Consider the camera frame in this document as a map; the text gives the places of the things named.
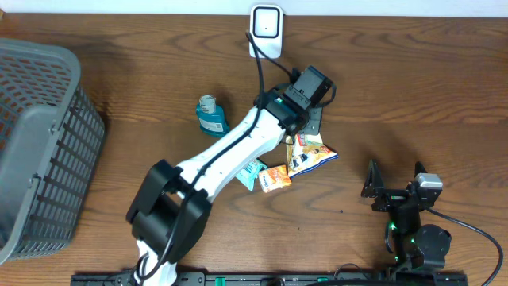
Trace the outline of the teal mouthwash bottle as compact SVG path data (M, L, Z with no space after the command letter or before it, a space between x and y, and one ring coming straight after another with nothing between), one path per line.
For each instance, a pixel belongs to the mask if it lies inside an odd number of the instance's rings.
M225 112L212 95L203 95L196 106L196 115L203 133L224 137L229 132Z

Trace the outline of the orange snack packet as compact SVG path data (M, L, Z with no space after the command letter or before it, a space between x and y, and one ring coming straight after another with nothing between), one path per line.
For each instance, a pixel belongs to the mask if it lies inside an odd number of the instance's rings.
M269 193L276 189L291 186L291 179L287 173L287 167L280 165L267 168L258 174L261 189L264 193Z

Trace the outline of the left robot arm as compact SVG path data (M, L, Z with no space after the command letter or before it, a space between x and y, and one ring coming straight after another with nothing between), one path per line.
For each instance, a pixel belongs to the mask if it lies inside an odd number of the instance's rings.
M334 82L313 66L261 90L243 121L219 141L176 166L160 160L144 178L126 220L140 258L139 285L172 285L176 265L198 242L220 191L251 161L297 134L315 108L328 105Z

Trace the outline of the light blue wipes pack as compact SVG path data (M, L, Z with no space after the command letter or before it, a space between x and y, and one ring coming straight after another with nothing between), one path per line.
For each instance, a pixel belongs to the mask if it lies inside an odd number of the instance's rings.
M236 178L249 190L254 189L255 180L260 171L267 169L267 165L259 159L255 159L241 169Z

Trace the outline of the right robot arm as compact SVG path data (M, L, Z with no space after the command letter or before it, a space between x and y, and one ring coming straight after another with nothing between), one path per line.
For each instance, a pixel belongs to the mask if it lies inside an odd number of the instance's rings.
M404 189L385 186L375 160L368 165L368 174L361 195L374 199L373 211L387 212L389 222L387 248L398 257L400 270L432 272L444 268L451 234L433 224L423 225L420 213L434 205L443 191L441 178L425 170L417 162L414 179Z

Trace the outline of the snack bag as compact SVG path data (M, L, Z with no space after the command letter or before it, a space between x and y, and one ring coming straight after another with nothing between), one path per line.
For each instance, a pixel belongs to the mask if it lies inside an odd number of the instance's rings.
M323 143L321 135L296 134L284 141L287 147L287 173L293 177L308 173L339 156Z

